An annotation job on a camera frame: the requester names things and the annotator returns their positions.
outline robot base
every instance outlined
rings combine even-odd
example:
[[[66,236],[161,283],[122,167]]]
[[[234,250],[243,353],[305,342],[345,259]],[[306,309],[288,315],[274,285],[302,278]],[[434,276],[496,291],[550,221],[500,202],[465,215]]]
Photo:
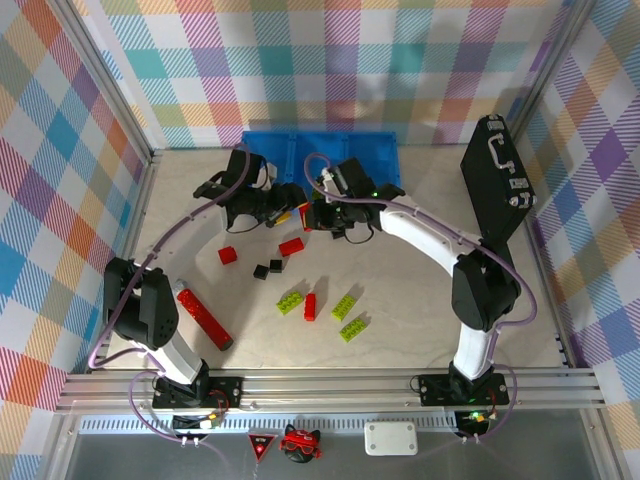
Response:
[[[448,374],[419,375],[417,379],[423,407],[509,404],[504,375],[494,373],[493,368],[474,381],[458,374],[453,365]]]

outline black case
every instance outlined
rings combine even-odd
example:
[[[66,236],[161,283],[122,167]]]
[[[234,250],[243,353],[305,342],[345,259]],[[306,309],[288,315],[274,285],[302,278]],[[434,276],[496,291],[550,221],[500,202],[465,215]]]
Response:
[[[536,203],[536,196],[502,116],[480,119],[460,168],[482,236],[490,244],[506,243]]]

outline blue tray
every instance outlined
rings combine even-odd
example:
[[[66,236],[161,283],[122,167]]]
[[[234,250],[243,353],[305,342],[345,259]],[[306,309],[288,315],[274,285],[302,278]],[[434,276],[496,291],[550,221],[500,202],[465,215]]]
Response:
[[[244,132],[242,141],[252,153],[263,155],[278,169],[276,181],[294,182],[307,194],[311,186],[304,177],[304,159],[313,152],[324,153],[333,165],[356,157],[376,185],[392,183],[402,187],[398,146],[393,132]],[[312,160],[311,174],[317,177],[322,160]]]

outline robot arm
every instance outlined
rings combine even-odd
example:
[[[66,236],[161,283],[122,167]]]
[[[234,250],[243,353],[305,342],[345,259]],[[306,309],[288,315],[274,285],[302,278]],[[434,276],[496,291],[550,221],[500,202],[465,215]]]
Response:
[[[476,384],[482,383],[491,374],[488,357],[493,326],[512,310],[520,295],[518,282],[479,251],[455,241],[416,215],[407,213],[415,212],[419,207],[395,186],[387,184],[376,187],[355,158],[325,168],[319,182],[325,191],[333,195],[360,201],[347,203],[317,199],[307,210],[306,227],[328,230],[334,237],[340,237],[356,223],[367,223],[369,227],[408,242],[435,260],[452,277],[451,306],[462,325],[458,350],[450,365],[450,376],[460,397],[469,398]],[[362,201],[367,198],[392,200],[393,204],[384,206]],[[465,233],[441,220],[438,222],[459,237],[482,243],[513,266],[506,244],[485,245],[477,235]]]

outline lime green lego brick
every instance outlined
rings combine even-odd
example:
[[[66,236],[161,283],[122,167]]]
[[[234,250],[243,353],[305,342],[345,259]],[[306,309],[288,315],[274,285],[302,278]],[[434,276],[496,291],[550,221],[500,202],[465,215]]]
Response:
[[[342,321],[345,319],[345,317],[347,316],[347,314],[355,304],[356,304],[355,298],[353,298],[351,295],[345,295],[344,297],[342,297],[342,300],[338,302],[338,305],[336,305],[336,308],[331,310],[331,315],[336,317],[338,320]]]
[[[367,324],[358,317],[355,320],[350,321],[342,330],[340,330],[340,336],[344,338],[345,342],[349,343],[365,328],[367,328]]]
[[[278,307],[278,310],[280,310],[283,315],[286,315],[302,302],[304,302],[304,298],[302,297],[302,295],[300,295],[298,292],[293,292],[280,300],[276,304],[276,307]]]

